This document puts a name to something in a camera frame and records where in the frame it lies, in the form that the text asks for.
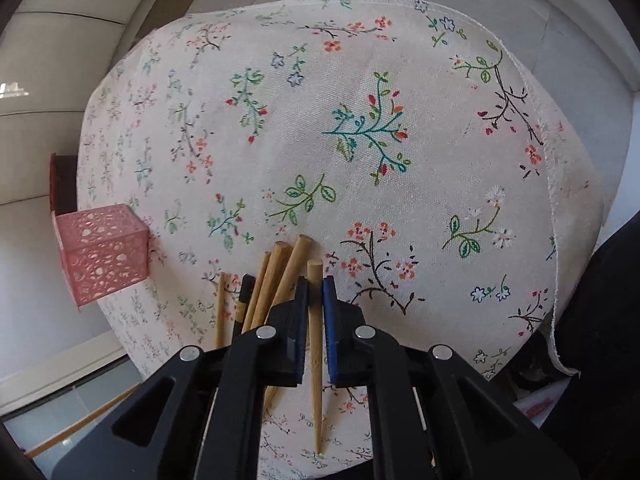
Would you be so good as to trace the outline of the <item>wooden chopstick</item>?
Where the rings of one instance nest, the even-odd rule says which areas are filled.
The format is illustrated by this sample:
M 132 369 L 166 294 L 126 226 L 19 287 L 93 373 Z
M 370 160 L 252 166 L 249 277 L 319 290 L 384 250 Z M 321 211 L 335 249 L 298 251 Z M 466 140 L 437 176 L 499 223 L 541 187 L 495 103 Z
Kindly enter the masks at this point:
M 321 453 L 322 445 L 322 280 L 323 263 L 321 260 L 307 262 L 307 280 L 309 283 L 309 350 L 311 380 L 311 411 L 314 418 L 314 452 Z
M 250 326 L 252 326 L 255 309 L 258 303 L 260 290 L 262 289 L 262 282 L 264 281 L 265 273 L 268 268 L 270 255 L 271 255 L 271 252 L 265 252 L 264 256 L 262 257 L 262 264 L 260 265 L 260 269 L 254 283 L 254 288 L 252 290 L 252 296 L 250 296 L 250 302 L 248 303 L 247 310 L 245 313 L 242 333 L 248 332 L 250 330 Z
M 258 295 L 252 324 L 250 324 L 252 330 L 264 324 L 291 252 L 292 246 L 288 243 L 277 242 L 273 245 L 264 279 L 262 280 L 262 287 Z
M 300 269 L 307 261 L 311 244 L 312 238 L 310 238 L 309 236 L 299 234 L 299 236 L 296 238 L 296 242 L 292 248 L 290 258 L 288 258 L 288 263 L 286 264 L 284 273 L 278 286 L 276 296 L 274 296 L 270 308 L 276 306 L 277 304 L 282 304 L 282 302 L 288 301 L 290 299 L 290 295 L 292 294 L 293 287 L 299 276 Z M 276 387 L 267 387 L 264 406 L 262 407 L 264 411 L 269 408 L 275 392 Z
M 224 345 L 224 288 L 226 287 L 226 274 L 221 272 L 218 276 L 218 292 L 216 298 L 216 325 L 214 333 L 214 348 L 219 349 Z
M 131 393 L 134 393 L 139 386 L 140 386 L 140 382 L 137 382 L 133 386 L 126 389 L 124 392 L 119 393 L 112 400 L 107 401 L 106 403 L 101 405 L 99 408 L 96 408 L 94 411 L 92 411 L 85 417 L 79 419 L 78 422 L 74 422 L 70 426 L 54 434 L 52 437 L 47 438 L 47 440 L 40 442 L 34 448 L 31 448 L 30 450 L 26 451 L 24 453 L 25 457 L 35 458 L 36 456 L 42 454 L 43 452 L 46 452 L 49 448 L 53 448 L 55 445 L 63 442 L 72 434 L 76 434 L 76 432 L 78 432 L 82 428 L 85 428 L 85 426 L 88 426 L 90 422 L 94 422 L 96 419 L 103 416 L 108 411 L 111 411 L 111 409 L 114 408 L 117 404 L 127 399 L 128 396 L 130 396 Z

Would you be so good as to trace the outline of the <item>floral tablecloth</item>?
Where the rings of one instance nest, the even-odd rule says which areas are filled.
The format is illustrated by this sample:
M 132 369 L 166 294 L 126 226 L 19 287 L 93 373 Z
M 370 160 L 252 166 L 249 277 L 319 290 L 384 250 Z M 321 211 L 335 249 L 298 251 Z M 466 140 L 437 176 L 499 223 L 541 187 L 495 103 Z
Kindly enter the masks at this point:
M 90 96 L 78 211 L 125 204 L 148 277 L 96 302 L 140 388 L 55 468 L 79 479 L 528 479 L 541 431 L 492 382 L 552 338 L 598 238 L 585 147 L 487 28 L 424 0 L 288 0 L 154 30 Z M 346 304 L 322 445 L 309 321 L 232 341 L 244 274 L 312 238 Z M 218 276 L 224 345 L 214 348 Z M 265 411 L 267 387 L 276 387 Z

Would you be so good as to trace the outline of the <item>pink perforated utensil holder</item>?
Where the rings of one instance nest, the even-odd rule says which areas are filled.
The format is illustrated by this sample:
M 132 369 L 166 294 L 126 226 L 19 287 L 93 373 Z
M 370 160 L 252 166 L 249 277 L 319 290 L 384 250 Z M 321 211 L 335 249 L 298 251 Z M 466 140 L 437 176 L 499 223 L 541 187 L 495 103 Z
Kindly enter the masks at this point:
M 125 204 L 54 214 L 65 284 L 83 307 L 149 275 L 149 228 Z

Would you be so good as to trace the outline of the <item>brown trash bin red liner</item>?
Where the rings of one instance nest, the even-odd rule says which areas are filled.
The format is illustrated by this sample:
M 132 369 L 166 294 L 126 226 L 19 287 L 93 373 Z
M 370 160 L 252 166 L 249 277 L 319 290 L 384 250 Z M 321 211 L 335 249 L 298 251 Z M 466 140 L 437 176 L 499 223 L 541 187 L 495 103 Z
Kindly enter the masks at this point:
M 76 155 L 52 154 L 49 162 L 49 204 L 55 214 L 77 210 Z

